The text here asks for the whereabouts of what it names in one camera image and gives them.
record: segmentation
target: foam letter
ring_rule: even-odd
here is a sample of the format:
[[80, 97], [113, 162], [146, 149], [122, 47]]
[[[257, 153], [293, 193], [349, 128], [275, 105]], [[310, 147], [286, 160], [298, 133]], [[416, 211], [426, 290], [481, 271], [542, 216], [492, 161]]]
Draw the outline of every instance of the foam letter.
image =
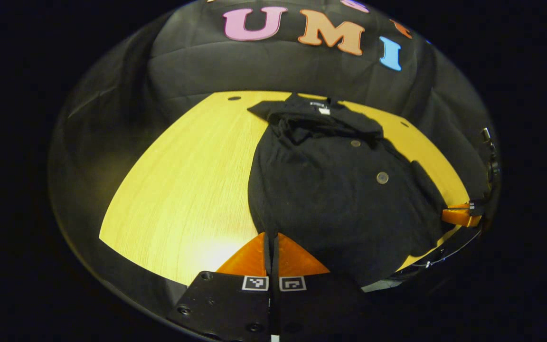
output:
[[384, 56], [379, 60], [381, 64], [389, 69], [401, 71], [402, 68], [398, 64], [398, 51], [400, 50], [400, 45], [386, 37], [379, 37], [379, 39], [384, 42]]
[[252, 9], [236, 9], [225, 13], [225, 35], [229, 39], [237, 41], [262, 40], [273, 37], [280, 29], [282, 13], [288, 11], [284, 7], [263, 7], [262, 12], [267, 13], [265, 27], [258, 31], [246, 30], [246, 17], [252, 13]]
[[301, 14], [306, 17], [305, 34], [299, 37], [299, 41], [307, 45], [321, 45], [318, 33], [322, 35], [326, 45], [333, 47], [339, 39], [343, 38], [339, 50], [356, 56], [362, 55], [360, 50], [360, 35], [364, 28], [350, 21], [344, 21], [335, 28], [326, 15], [310, 9], [302, 9]]
[[407, 30], [404, 26], [402, 26], [401, 24], [398, 24], [397, 22], [393, 21], [392, 19], [390, 19], [389, 21], [393, 22], [394, 23], [394, 26], [396, 27], [396, 29], [402, 33], [404, 36], [406, 36], [408, 39], [413, 39], [413, 37], [408, 34], [410, 31]]
[[354, 0], [341, 0], [341, 3], [345, 6], [351, 7], [353, 9], [357, 9], [358, 11], [362, 11], [364, 13], [369, 13], [369, 10], [366, 6], [361, 4], [360, 2], [355, 2]]

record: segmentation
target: blue letter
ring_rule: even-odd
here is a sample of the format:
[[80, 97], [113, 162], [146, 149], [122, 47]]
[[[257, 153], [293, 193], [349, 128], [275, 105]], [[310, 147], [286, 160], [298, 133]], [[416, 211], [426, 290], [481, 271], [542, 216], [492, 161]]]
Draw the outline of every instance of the blue letter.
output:
[[398, 64], [398, 51], [400, 50], [400, 45], [386, 37], [379, 37], [379, 39], [384, 42], [384, 56], [379, 60], [381, 64], [389, 69], [401, 71], [402, 68]]

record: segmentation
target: shirt button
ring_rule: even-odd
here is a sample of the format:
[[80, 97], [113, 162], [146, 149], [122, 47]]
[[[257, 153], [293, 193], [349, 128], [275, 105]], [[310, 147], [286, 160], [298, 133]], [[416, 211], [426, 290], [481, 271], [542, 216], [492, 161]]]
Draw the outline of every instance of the shirt button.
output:
[[379, 184], [386, 184], [388, 180], [389, 180], [389, 176], [387, 173], [380, 172], [377, 174], [377, 182]]

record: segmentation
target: black fabric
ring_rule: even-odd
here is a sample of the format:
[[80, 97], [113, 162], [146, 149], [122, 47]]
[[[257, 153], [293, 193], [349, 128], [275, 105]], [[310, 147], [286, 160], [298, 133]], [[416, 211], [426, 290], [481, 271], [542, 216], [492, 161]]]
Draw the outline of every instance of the black fabric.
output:
[[[477, 91], [462, 72], [415, 28], [412, 39], [397, 30], [390, 17], [374, 8], [363, 13], [338, 0], [285, 2], [278, 32], [260, 41], [234, 41], [225, 36], [228, 11], [252, 9], [247, 30], [263, 28], [261, 8], [275, 1], [194, 1], [180, 8], [161, 29], [148, 64], [158, 102], [169, 113], [184, 113], [217, 91], [286, 91], [323, 96], [377, 108], [403, 117], [427, 136], [461, 178], [471, 198], [488, 191], [481, 130], [497, 132]], [[325, 13], [334, 26], [354, 22], [361, 56], [326, 44], [310, 46], [297, 38], [305, 32], [310, 9]], [[380, 63], [379, 37], [401, 45], [401, 71]]]
[[125, 39], [84, 75], [61, 111], [48, 160], [52, 209], [78, 258], [100, 281], [160, 316], [187, 287], [131, 262], [98, 235], [124, 177], [171, 124], [145, 86], [148, 52], [171, 14]]
[[[270, 124], [248, 184], [259, 232], [281, 232], [330, 271], [365, 286], [435, 247], [448, 229], [440, 220], [443, 197], [427, 173], [366, 115], [296, 93], [249, 111]], [[376, 181], [382, 171], [386, 184]]]

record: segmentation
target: cable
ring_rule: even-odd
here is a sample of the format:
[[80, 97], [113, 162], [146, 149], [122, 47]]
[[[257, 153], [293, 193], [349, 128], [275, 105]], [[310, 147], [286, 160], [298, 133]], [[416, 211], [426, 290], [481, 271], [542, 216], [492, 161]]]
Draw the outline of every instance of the cable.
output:
[[468, 240], [468, 242], [466, 242], [463, 246], [459, 247], [459, 249], [457, 249], [457, 250], [454, 251], [453, 253], [451, 253], [451, 254], [449, 254], [449, 255], [443, 257], [443, 258], [440, 258], [440, 259], [438, 259], [438, 260], [436, 260], [436, 261], [434, 261], [434, 262], [428, 262], [428, 263], [425, 264], [425, 265], [422, 265], [422, 264], [412, 264], [411, 266], [429, 267], [429, 266], [432, 266], [432, 265], [434, 265], [434, 264], [436, 264], [436, 263], [438, 263], [438, 262], [441, 262], [441, 261], [445, 260], [446, 258], [448, 258], [448, 257], [450, 257], [450, 256], [452, 256], [452, 255], [454, 255], [454, 254], [457, 253], [458, 251], [461, 251], [463, 247], [467, 246], [467, 244], [470, 243], [472, 240], [474, 240], [474, 238], [476, 238], [477, 236], [479, 236], [481, 232], [482, 232], [482, 228], [480, 228], [480, 229], [478, 230], [477, 234], [475, 234], [475, 235], [474, 235], [470, 240]]

